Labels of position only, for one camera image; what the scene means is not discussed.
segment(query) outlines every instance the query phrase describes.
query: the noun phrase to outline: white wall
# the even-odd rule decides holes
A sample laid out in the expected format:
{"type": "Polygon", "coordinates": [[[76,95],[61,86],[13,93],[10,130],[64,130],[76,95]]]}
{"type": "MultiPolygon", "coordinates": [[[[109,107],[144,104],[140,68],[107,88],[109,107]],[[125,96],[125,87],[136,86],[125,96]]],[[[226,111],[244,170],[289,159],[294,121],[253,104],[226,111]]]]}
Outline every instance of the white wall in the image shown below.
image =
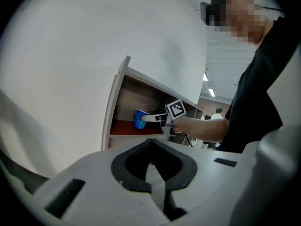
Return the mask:
{"type": "Polygon", "coordinates": [[[1,39],[2,150],[51,177],[101,149],[114,74],[129,66],[197,103],[206,29],[185,0],[27,0],[1,39]]]}

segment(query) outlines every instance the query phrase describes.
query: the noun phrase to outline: cabinet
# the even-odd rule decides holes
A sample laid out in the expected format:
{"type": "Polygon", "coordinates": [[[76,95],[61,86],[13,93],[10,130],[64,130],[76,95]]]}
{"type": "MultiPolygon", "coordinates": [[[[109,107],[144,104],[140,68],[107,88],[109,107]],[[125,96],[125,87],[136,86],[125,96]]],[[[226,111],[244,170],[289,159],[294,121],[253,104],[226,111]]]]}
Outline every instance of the cabinet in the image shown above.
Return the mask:
{"type": "Polygon", "coordinates": [[[202,111],[196,104],[152,78],[128,67],[130,57],[122,62],[115,76],[103,125],[102,150],[122,145],[125,141],[139,143],[147,138],[171,140],[183,144],[184,134],[168,138],[159,123],[148,122],[143,130],[134,127],[136,110],[156,112],[177,99],[183,101],[186,116],[198,118],[202,111]]]}

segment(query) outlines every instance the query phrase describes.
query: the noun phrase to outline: black shirt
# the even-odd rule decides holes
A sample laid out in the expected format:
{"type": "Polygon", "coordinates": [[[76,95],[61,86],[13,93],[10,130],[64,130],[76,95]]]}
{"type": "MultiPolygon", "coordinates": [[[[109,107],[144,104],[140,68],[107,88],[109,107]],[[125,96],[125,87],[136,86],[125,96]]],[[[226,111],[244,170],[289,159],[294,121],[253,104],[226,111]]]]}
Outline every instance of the black shirt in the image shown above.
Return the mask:
{"type": "Polygon", "coordinates": [[[225,118],[229,120],[220,151],[242,153],[282,126],[279,114],[267,94],[298,45],[292,27],[279,17],[256,50],[251,64],[241,75],[236,94],[225,118]]]}

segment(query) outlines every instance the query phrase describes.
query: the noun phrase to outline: cable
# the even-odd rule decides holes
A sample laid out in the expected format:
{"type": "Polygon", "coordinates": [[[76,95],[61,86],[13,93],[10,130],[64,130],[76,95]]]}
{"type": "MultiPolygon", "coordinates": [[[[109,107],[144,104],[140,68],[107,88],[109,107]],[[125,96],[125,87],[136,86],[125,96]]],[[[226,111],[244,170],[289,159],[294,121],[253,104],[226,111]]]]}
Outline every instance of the cable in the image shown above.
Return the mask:
{"type": "Polygon", "coordinates": [[[193,147],[193,146],[192,146],[192,144],[190,143],[190,141],[189,141],[189,139],[188,139],[188,136],[187,136],[187,134],[186,134],[186,133],[185,133],[185,137],[186,137],[186,139],[187,139],[187,141],[188,141],[189,145],[190,145],[191,147],[193,147]]]}

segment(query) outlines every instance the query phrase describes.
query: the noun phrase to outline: blue object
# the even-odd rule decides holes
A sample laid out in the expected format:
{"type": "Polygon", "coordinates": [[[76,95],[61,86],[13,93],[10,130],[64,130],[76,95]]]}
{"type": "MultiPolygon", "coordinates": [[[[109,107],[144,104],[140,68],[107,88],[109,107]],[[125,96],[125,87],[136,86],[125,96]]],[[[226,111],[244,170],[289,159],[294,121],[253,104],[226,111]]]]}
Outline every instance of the blue object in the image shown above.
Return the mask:
{"type": "Polygon", "coordinates": [[[140,130],[144,129],[145,124],[146,124],[146,121],[142,121],[140,119],[141,116],[143,116],[143,115],[149,115],[149,113],[137,110],[135,121],[134,121],[134,126],[140,130]]]}

